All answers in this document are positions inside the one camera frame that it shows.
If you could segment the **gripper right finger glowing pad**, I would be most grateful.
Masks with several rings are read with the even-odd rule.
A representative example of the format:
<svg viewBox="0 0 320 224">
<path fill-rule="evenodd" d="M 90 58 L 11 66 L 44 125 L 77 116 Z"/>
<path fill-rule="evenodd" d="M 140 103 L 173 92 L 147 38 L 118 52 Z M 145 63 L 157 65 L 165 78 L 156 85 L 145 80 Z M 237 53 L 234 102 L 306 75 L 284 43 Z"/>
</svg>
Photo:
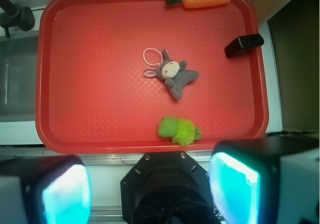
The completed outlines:
<svg viewBox="0 0 320 224">
<path fill-rule="evenodd" d="M 220 141 L 209 162 L 209 186 L 228 224 L 317 224 L 320 141 L 303 136 Z"/>
</svg>

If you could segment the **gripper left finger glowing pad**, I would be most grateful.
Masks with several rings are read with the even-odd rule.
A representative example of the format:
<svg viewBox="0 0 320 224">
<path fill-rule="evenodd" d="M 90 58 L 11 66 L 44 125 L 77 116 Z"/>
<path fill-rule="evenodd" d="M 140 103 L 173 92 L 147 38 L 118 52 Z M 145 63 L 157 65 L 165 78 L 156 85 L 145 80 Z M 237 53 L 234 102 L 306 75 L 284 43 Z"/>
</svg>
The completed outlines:
<svg viewBox="0 0 320 224">
<path fill-rule="evenodd" d="M 2 224 L 87 224 L 91 207 L 90 172 L 78 156 L 0 163 Z"/>
</svg>

